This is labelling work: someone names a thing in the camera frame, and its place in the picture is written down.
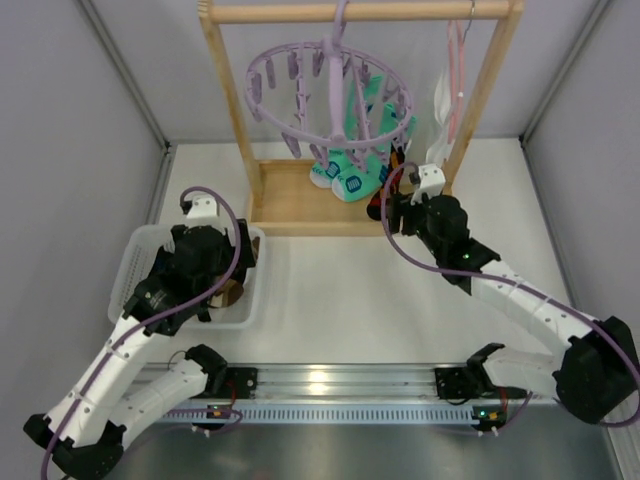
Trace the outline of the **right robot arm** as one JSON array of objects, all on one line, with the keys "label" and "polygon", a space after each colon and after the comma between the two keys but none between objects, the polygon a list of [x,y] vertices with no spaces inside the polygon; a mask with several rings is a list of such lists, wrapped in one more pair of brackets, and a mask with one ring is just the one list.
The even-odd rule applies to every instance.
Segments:
[{"label": "right robot arm", "polygon": [[500,387],[551,397],[587,424],[604,423],[639,390],[639,359],[628,325],[599,320],[534,287],[474,239],[460,202],[447,195],[393,194],[383,209],[391,235],[417,237],[436,262],[431,272],[524,329],[545,353],[489,343],[463,369],[475,395]]}]

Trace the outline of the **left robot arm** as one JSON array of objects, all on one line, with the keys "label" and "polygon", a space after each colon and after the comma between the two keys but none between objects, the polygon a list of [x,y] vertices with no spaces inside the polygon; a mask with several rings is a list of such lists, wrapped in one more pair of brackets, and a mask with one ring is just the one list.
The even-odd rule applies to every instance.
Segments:
[{"label": "left robot arm", "polygon": [[212,348],[190,347],[178,364],[134,394],[127,391],[150,356],[192,318],[209,318],[210,300],[242,278],[257,257],[245,220],[214,225],[146,225],[134,231],[121,272],[136,280],[114,330],[81,379],[24,432],[45,451],[41,476],[55,464],[75,479],[102,479],[133,441],[183,401],[215,394],[228,364]]}]

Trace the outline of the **purple round clip hanger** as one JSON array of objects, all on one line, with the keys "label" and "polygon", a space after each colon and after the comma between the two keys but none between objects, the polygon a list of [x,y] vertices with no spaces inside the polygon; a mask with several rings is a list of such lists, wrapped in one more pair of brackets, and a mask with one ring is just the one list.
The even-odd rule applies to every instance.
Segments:
[{"label": "purple round clip hanger", "polygon": [[[280,130],[294,158],[301,157],[300,144],[304,142],[315,160],[323,168],[328,168],[329,150],[341,149],[352,165],[366,172],[369,156],[385,161],[387,154],[383,147],[386,144],[401,146],[409,141],[413,98],[397,71],[374,56],[343,44],[347,5],[346,1],[337,3],[332,33],[322,40],[277,45],[254,58],[245,74],[244,98],[256,121],[266,121]],[[274,89],[277,85],[274,58],[279,54],[285,56],[287,75],[295,85],[296,126],[279,120],[263,103],[263,86]],[[311,60],[308,71],[304,66],[305,59]],[[311,93],[305,78],[307,73],[319,77],[323,68],[328,69],[330,125],[325,136],[314,133],[309,126]],[[396,115],[396,126],[390,132],[378,135],[371,132],[368,100],[365,98],[365,88],[371,84],[375,73],[380,73],[384,80],[381,102],[390,104]]]}]

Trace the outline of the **brown striped sock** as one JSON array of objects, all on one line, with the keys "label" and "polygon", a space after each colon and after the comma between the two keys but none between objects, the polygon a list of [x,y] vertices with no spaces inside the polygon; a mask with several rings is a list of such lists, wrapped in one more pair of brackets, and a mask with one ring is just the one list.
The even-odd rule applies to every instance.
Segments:
[{"label": "brown striped sock", "polygon": [[222,309],[234,305],[244,294],[248,272],[255,267],[256,265],[237,266],[230,279],[211,297],[208,307]]}]

